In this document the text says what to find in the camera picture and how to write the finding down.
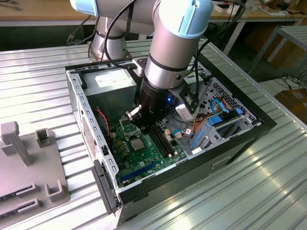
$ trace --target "open computer chassis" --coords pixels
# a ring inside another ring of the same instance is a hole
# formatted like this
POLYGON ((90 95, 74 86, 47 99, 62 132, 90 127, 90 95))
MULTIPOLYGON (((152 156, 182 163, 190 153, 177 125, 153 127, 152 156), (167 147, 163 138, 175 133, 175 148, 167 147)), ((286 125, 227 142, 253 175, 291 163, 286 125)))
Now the open computer chassis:
MULTIPOLYGON (((122 59, 117 62, 132 64, 132 59, 122 59)), ((91 108, 83 92, 88 87, 84 76, 115 67, 108 61, 66 67, 72 110, 90 157, 94 162, 92 171, 102 200, 107 213, 115 214, 116 225, 131 220, 214 171, 232 163, 257 139, 268 133, 276 125, 265 112, 203 55, 199 58, 199 66, 202 72, 206 72, 207 79, 211 77, 217 79, 229 92, 231 98, 239 101, 240 107, 246 108, 254 116, 256 120, 253 123, 258 122, 259 125, 247 130, 240 136, 233 135, 228 141, 216 145, 214 148, 191 155, 184 161, 180 161, 175 167, 169 167, 163 172, 136 181, 133 186, 130 184, 126 187, 119 187, 115 180, 118 166, 95 118, 93 112, 95 108, 91 108)), ((139 85, 140 77, 136 75, 136 72, 131 69, 125 71, 139 85)))

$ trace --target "motherboard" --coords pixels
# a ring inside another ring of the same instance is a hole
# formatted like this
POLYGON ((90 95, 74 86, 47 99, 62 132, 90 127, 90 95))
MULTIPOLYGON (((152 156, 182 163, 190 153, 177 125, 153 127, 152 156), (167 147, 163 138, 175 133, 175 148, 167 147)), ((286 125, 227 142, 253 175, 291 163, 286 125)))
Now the motherboard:
POLYGON ((124 118, 110 127, 110 133, 112 154, 119 168, 116 175, 119 187, 154 175, 186 158, 177 141, 167 135, 169 130, 164 122, 156 123, 144 135, 124 118))

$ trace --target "metal rack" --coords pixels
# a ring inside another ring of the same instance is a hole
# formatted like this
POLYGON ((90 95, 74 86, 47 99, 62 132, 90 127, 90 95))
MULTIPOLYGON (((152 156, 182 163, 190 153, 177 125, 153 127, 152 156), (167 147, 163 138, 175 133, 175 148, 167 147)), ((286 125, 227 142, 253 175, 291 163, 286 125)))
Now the metal rack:
MULTIPOLYGON (((257 56, 255 57, 253 63, 251 64, 251 67, 248 70, 248 74, 251 74, 254 70, 254 68, 257 66, 265 52, 269 49, 272 42, 275 40, 275 38, 281 35, 284 37, 284 39, 281 41, 281 43, 277 46, 277 48, 274 50, 274 52, 271 54, 271 56, 268 59, 268 62, 272 61, 272 57, 276 56, 276 54, 281 50, 281 48, 284 46, 287 40, 293 42, 297 46, 301 47, 303 50, 307 52, 307 26, 277 26, 269 39, 266 41, 266 43, 263 45, 257 56)), ((298 74, 305 66, 306 66, 307 60, 304 61, 300 67, 297 68, 296 74, 298 74)))

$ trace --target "gray holder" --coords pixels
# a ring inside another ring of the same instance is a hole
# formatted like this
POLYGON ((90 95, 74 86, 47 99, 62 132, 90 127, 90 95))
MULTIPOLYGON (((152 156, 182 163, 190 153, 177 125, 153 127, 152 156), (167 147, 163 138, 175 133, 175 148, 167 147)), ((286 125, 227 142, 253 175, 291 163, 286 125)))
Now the gray holder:
POLYGON ((19 136, 17 122, 0 125, 0 229, 69 200, 53 131, 19 136))

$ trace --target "red cable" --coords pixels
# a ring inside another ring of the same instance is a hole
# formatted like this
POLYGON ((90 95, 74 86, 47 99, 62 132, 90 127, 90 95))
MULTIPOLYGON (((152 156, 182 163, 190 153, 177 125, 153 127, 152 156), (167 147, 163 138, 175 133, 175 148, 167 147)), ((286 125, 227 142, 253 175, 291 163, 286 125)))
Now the red cable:
POLYGON ((108 145, 110 146, 110 129, 109 129, 109 124, 107 123, 107 118, 100 110, 96 109, 96 111, 100 113, 101 116, 105 119, 106 127, 107 127, 107 140, 108 140, 108 145))

